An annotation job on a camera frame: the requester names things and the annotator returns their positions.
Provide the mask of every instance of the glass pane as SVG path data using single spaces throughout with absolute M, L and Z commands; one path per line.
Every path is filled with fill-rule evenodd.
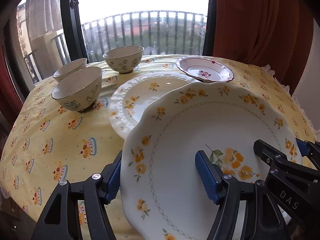
M 60 0 L 22 0 L 17 7 L 17 30 L 21 52 L 34 84 L 70 62 Z
M 201 55 L 209 0 L 78 0 L 90 62 L 140 45 L 145 55 Z

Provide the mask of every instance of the white plate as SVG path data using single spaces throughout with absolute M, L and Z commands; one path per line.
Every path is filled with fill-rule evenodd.
M 187 75 L 205 83 L 233 80 L 233 72 L 222 63 L 204 57 L 183 57 L 177 60 L 177 67 Z
M 302 163 L 293 132 L 263 97 L 223 82 L 167 93 L 147 107 L 124 142 L 120 184 L 127 220 L 146 240 L 205 240 L 218 206 L 204 190 L 196 152 L 204 150 L 240 181 L 264 180 L 269 167 L 254 154 L 257 139 Z M 241 236 L 244 206 L 233 239 Z
M 191 82 L 196 80 L 183 74 L 157 72 L 124 83 L 113 93 L 109 102 L 109 119 L 113 129 L 125 139 L 148 105 L 165 93 Z

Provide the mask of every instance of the yellow tablecloth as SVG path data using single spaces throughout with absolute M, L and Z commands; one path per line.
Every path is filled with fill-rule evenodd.
M 119 75 L 105 62 L 92 63 L 103 69 L 102 91 L 94 109 L 87 113 L 66 111 L 51 98 L 56 82 L 52 77 L 31 91 L 5 144 L 0 162 L 1 184 L 14 201 L 37 221 L 59 179 L 70 182 L 86 180 L 113 162 L 123 140 L 109 122 L 108 100 L 123 83 L 150 72 L 180 72 L 179 57 L 166 55 L 143 57 L 131 74 Z M 260 94 L 282 112 L 297 138 L 314 142 L 315 136 L 301 111 L 276 81 L 261 68 L 215 58 L 234 73 L 230 83 Z M 84 158 L 81 151 L 89 142 L 96 143 L 96 155 Z M 303 164 L 311 167 L 304 157 Z M 79 205 L 84 239 L 89 239 L 85 207 Z M 107 206 L 107 213 L 117 239 L 142 239 L 124 217 L 120 194 Z

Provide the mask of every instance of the metal railing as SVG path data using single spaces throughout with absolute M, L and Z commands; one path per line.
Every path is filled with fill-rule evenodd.
M 27 54 L 24 57 L 24 60 L 27 64 L 30 76 L 31 76 L 34 84 L 36 84 L 37 82 L 39 82 L 43 79 L 42 73 L 38 67 L 38 62 L 37 62 L 35 54 L 34 54 L 35 52 L 36 52 L 36 50 Z
M 59 35 L 53 37 L 51 41 L 55 41 L 58 49 L 58 53 L 63 65 L 70 63 L 70 55 L 67 49 L 66 39 L 64 37 L 64 33 L 60 33 Z
M 145 47 L 144 54 L 201 55 L 207 16 L 182 11 L 138 11 L 82 24 L 89 62 L 104 52 L 128 45 Z

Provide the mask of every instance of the dish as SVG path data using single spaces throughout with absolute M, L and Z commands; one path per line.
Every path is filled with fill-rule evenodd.
M 112 49 L 102 57 L 108 66 L 119 73 L 130 73 L 140 63 L 144 48 L 141 46 L 126 46 Z
M 66 76 L 70 75 L 73 72 L 76 72 L 80 69 L 83 69 L 86 67 L 87 59 L 86 58 L 79 58 L 74 61 L 71 61 L 70 63 L 62 66 L 59 68 L 54 74 L 53 78 L 60 82 L 62 79 L 64 79 Z
M 205 83 L 233 80 L 233 72 L 222 63 L 205 57 L 183 57 L 177 67 L 187 75 Z
M 70 111 L 90 109 L 101 91 L 102 70 L 86 67 L 61 80 L 52 90 L 52 98 Z
M 194 82 L 149 105 L 124 142 L 121 197 L 129 223 L 144 239 L 206 239 L 218 206 L 208 199 L 195 167 L 204 150 L 240 181 L 265 179 L 268 166 L 253 152 L 262 139 L 302 163 L 284 117 L 261 96 L 224 82 Z M 241 236 L 240 203 L 233 239 Z
M 111 126 L 123 139 L 140 121 L 143 111 L 165 93 L 195 79 L 179 73 L 157 72 L 133 78 L 120 86 L 109 101 Z

